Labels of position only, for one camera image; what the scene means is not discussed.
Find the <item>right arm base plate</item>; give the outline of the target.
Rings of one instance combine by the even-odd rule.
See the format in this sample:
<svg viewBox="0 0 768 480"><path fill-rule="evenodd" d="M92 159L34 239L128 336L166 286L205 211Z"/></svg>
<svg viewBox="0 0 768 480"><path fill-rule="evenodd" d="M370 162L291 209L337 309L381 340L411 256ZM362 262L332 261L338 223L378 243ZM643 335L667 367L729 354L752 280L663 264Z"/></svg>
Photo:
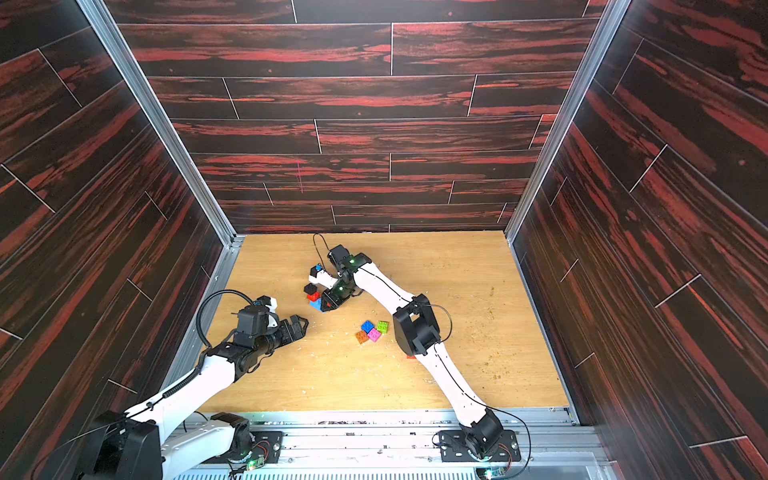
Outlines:
<svg viewBox="0 0 768 480"><path fill-rule="evenodd" d="M498 441L493 443L484 457L472 454L466 444L462 430L441 430L432 437L432 443L440 450L442 462L520 462L520 452L514 431L504 430Z"/></svg>

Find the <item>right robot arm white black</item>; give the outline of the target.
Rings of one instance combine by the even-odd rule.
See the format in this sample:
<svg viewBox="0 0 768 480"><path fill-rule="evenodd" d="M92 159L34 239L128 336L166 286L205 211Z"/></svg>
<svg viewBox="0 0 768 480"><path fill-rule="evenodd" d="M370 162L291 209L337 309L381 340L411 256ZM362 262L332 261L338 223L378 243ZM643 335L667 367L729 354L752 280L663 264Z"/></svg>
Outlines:
<svg viewBox="0 0 768 480"><path fill-rule="evenodd" d="M432 375L454 410L468 451L477 459L489 458L503 433L493 410L483 403L463 378L445 348L435 313L425 295L414 295L386 277L365 254L352 255L342 245L330 250L330 274L323 265L310 269L308 281L322 286L319 309L338 309L360 290L370 294L391 315L400 349L416 358Z"/></svg>

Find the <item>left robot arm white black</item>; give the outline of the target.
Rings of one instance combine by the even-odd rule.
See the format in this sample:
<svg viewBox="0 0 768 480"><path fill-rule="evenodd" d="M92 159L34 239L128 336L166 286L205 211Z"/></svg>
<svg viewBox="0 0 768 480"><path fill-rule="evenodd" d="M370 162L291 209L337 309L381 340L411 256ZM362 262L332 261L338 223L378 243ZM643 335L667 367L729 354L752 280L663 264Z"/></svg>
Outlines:
<svg viewBox="0 0 768 480"><path fill-rule="evenodd" d="M123 412L100 415L84 436L75 479L173 479L210 459L252 465L266 457L249 421L218 413L201 426L177 428L199 407L277 349L305 337L309 322L279 319L265 300L238 314L238 325L220 344L205 349L185 377Z"/></svg>

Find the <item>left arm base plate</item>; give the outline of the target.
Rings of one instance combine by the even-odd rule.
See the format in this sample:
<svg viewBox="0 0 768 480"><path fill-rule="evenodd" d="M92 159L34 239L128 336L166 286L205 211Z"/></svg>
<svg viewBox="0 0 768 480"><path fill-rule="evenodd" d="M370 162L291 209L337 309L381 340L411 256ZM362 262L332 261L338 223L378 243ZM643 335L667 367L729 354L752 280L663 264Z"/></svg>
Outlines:
<svg viewBox="0 0 768 480"><path fill-rule="evenodd" d="M277 464L283 449L284 436L283 431L250 431L248 434L237 434L235 452L230 462L255 469Z"/></svg>

